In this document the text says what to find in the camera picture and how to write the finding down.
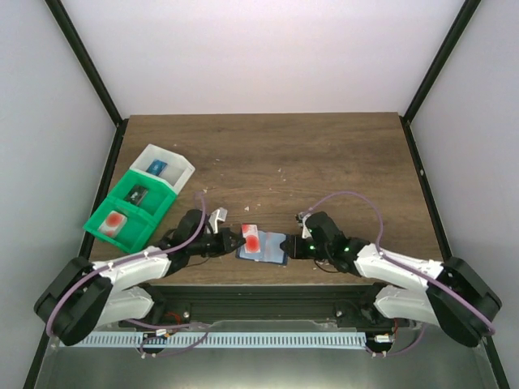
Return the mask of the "blue card holder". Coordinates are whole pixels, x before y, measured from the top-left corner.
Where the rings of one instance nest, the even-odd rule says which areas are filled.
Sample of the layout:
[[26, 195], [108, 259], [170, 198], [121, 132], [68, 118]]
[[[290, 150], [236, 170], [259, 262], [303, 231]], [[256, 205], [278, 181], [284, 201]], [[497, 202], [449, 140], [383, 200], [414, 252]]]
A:
[[244, 246], [238, 248], [237, 259], [254, 261], [257, 263], [270, 263], [285, 266], [288, 258], [280, 249], [280, 243], [285, 240], [285, 234], [259, 231], [261, 251], [259, 254], [247, 254]]

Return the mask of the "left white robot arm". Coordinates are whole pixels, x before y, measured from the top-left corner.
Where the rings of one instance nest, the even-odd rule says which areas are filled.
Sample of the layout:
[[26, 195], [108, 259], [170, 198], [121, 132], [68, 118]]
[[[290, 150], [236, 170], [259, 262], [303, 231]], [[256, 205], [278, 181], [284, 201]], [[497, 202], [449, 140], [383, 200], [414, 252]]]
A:
[[183, 321], [164, 322], [166, 301], [149, 283], [188, 267], [191, 257], [230, 254], [246, 242], [242, 233], [219, 227], [225, 209], [208, 215], [191, 209], [155, 244], [108, 261], [71, 259], [36, 300], [35, 314], [48, 336], [67, 346], [99, 327], [117, 322], [155, 331], [175, 331]]

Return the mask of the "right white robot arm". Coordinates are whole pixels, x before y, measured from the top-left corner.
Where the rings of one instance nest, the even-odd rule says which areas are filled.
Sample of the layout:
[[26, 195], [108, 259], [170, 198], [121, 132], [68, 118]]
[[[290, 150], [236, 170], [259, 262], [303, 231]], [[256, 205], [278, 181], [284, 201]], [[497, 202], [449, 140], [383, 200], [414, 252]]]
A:
[[280, 244], [291, 259], [331, 264], [338, 272], [377, 279], [381, 289], [369, 318], [404, 318], [437, 326], [457, 343], [476, 346], [494, 333], [502, 301], [463, 259], [416, 259], [378, 243], [346, 236], [326, 212], [301, 214], [299, 235]]

